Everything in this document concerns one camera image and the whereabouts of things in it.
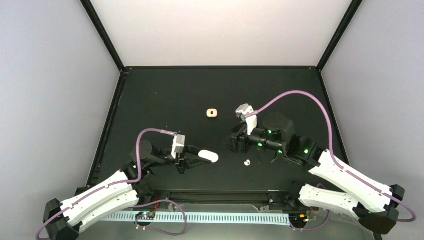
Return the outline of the white oval case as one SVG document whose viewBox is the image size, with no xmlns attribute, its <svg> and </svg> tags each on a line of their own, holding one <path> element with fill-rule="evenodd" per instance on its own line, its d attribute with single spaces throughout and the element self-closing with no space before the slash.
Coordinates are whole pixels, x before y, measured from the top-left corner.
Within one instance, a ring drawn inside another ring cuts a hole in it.
<svg viewBox="0 0 424 240">
<path fill-rule="evenodd" d="M 198 156 L 202 159 L 208 160 L 211 163 L 216 163 L 219 160 L 219 155 L 209 150 L 200 150 Z"/>
</svg>

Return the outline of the white square charging case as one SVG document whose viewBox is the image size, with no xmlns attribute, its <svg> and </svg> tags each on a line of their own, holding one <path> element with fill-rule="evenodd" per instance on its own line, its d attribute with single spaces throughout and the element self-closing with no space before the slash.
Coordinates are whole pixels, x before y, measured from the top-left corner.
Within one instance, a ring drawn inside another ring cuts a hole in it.
<svg viewBox="0 0 424 240">
<path fill-rule="evenodd" d="M 206 116 L 208 118 L 217 118 L 218 117 L 218 110 L 215 108 L 210 108 L 206 111 Z"/>
</svg>

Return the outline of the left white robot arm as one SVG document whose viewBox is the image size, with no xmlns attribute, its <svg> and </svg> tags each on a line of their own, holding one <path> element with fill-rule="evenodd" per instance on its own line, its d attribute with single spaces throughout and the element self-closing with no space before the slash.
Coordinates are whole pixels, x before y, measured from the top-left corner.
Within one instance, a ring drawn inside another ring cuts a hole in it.
<svg viewBox="0 0 424 240">
<path fill-rule="evenodd" d="M 139 144 L 142 164 L 141 179 L 136 156 L 103 182 L 63 201 L 54 198 L 44 210 L 43 228 L 50 240 L 76 240 L 79 235 L 99 220 L 127 208 L 151 203 L 154 192 L 146 178 L 152 169 L 176 166 L 180 174 L 185 170 L 219 160 L 217 153 L 182 143 L 158 149 L 149 141 Z"/>
</svg>

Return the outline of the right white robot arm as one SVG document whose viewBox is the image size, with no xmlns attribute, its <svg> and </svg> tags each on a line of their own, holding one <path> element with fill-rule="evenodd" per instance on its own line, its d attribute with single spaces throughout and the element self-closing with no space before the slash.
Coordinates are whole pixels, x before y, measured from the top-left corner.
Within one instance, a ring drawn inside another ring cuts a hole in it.
<svg viewBox="0 0 424 240">
<path fill-rule="evenodd" d="M 366 229 L 388 234 L 398 222 L 397 209 L 405 189 L 397 184 L 385 185 L 374 181 L 323 149 L 310 138 L 296 134 L 293 122 L 280 112 L 272 112 L 258 127 L 257 117 L 250 110 L 239 109 L 241 122 L 232 128 L 226 148 L 247 153 L 256 147 L 275 152 L 277 157 L 293 162 L 309 174 L 320 177 L 338 188 L 322 189 L 295 181 L 283 198 L 290 209 L 315 207 L 351 217 Z"/>
</svg>

